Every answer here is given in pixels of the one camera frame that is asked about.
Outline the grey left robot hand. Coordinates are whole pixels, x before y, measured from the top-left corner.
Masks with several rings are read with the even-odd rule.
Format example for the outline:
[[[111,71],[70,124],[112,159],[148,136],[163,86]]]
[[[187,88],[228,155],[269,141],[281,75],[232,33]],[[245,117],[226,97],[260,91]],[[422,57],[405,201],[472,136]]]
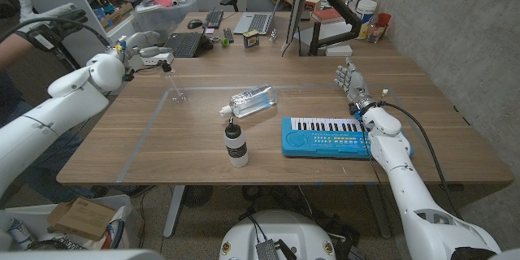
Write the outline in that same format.
[[[170,47],[158,46],[161,34],[155,31],[136,32],[121,36],[117,44],[123,47],[121,60],[127,70],[138,69],[148,61],[163,61],[171,64],[174,56]]]

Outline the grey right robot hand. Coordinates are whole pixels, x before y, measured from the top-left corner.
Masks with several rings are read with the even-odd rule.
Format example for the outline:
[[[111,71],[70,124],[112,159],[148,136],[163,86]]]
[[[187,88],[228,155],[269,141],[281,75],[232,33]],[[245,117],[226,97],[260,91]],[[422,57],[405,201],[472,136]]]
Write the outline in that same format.
[[[351,115],[363,116],[370,108],[376,105],[362,74],[357,70],[349,57],[345,59],[345,66],[338,66],[335,82],[346,92],[351,105]]]

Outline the white black gloved hand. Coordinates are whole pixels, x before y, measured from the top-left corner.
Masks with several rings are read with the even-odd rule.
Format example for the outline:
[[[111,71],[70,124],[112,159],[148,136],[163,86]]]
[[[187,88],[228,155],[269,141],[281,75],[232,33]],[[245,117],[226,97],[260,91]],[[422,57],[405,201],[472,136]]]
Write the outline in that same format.
[[[55,7],[49,11],[37,14],[33,11],[31,0],[19,0],[20,23],[36,18],[54,17],[74,20],[85,23],[88,18],[84,10],[78,9],[73,3],[67,3]],[[79,32],[81,26],[71,23],[56,21],[35,22],[19,29],[16,34],[29,41],[32,45],[43,51],[52,50],[59,42],[72,33]]]

